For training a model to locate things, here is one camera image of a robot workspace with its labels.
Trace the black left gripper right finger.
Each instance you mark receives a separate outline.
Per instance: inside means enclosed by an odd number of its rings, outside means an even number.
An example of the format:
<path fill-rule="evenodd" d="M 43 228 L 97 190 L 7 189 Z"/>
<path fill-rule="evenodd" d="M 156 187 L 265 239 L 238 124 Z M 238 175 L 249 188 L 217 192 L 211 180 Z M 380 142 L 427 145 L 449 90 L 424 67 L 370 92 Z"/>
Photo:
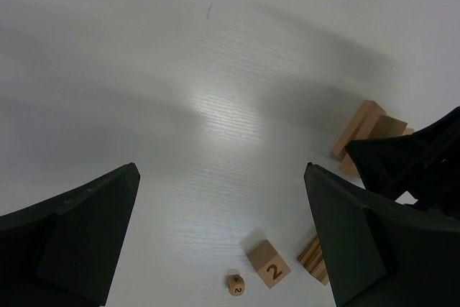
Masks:
<path fill-rule="evenodd" d="M 459 305 L 459 221 L 313 163 L 304 181 L 337 306 Z"/>

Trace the wood cube with letter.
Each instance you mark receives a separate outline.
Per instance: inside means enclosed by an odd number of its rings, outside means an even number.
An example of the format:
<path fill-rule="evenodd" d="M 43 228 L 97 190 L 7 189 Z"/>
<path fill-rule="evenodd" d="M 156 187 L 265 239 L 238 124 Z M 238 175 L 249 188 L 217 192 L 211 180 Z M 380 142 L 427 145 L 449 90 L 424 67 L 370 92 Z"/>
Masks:
<path fill-rule="evenodd" d="M 275 287 L 291 272 L 286 261 L 267 239 L 258 244 L 247 258 L 256 274 L 269 289 Z"/>

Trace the dark-sided wood block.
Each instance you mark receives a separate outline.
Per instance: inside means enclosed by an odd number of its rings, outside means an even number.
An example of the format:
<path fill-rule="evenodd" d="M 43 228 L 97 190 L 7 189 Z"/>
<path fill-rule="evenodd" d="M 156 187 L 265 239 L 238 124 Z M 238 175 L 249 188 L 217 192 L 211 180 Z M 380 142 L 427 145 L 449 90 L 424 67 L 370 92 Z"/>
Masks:
<path fill-rule="evenodd" d="M 308 246 L 301 252 L 298 256 L 298 262 L 318 282 L 323 285 L 329 284 L 330 280 L 318 236 L 315 236 Z"/>

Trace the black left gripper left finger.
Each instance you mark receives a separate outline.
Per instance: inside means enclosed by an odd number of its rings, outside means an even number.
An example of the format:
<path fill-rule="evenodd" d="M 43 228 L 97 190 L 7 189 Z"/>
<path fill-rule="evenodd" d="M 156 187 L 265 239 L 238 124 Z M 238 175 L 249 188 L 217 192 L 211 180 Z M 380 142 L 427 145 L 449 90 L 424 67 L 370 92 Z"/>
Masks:
<path fill-rule="evenodd" d="M 2 306 L 105 306 L 139 188 L 134 163 L 1 217 Z"/>

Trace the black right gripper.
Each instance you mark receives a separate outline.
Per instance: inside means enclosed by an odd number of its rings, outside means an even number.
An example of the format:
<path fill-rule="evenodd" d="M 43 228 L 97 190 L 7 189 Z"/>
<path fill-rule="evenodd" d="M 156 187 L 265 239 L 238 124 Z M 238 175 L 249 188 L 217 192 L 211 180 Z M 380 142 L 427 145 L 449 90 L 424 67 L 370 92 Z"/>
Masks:
<path fill-rule="evenodd" d="M 414 209 L 459 217 L 459 108 L 412 135 L 356 139 L 346 146 L 368 191 L 392 200 L 409 192 Z"/>

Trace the long wood block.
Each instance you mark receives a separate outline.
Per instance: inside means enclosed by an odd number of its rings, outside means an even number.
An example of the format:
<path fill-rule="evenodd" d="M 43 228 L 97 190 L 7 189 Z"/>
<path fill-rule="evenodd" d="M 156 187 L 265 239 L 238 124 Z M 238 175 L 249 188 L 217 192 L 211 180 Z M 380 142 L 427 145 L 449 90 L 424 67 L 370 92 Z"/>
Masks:
<path fill-rule="evenodd" d="M 406 122 L 385 114 L 373 112 L 364 119 L 363 124 L 351 139 L 386 139 L 413 133 L 414 129 L 408 127 Z M 339 170 L 345 175 L 355 178 L 359 177 L 359 172 L 349 154 L 345 154 Z"/>
<path fill-rule="evenodd" d="M 356 135 L 364 121 L 372 113 L 386 114 L 386 111 L 375 101 L 363 101 L 345 130 L 342 132 L 336 144 L 333 146 L 331 155 L 334 159 L 344 159 L 346 154 L 345 146 L 356 138 Z"/>

